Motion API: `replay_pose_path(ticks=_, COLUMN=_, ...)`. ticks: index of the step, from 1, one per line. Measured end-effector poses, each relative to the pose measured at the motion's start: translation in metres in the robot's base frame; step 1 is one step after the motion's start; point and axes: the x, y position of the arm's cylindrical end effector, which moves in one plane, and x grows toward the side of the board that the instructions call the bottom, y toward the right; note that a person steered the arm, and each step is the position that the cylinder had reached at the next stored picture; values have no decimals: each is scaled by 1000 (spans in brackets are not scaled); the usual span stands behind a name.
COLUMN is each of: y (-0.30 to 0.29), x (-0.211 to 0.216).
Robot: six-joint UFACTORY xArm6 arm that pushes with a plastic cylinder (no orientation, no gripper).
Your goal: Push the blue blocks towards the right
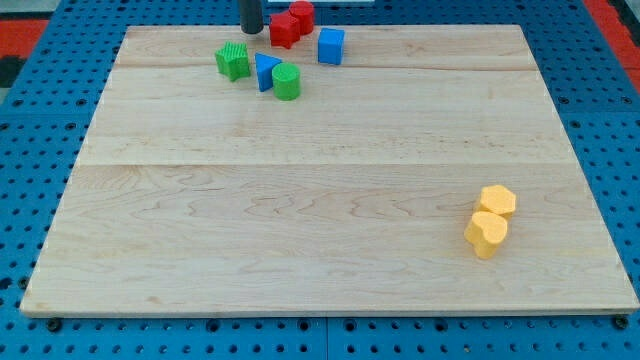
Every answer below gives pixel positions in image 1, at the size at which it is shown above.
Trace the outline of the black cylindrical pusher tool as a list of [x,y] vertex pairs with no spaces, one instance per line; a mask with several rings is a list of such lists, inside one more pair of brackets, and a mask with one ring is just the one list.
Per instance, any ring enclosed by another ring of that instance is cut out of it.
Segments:
[[261,0],[238,0],[238,12],[240,27],[245,34],[258,34],[263,30]]

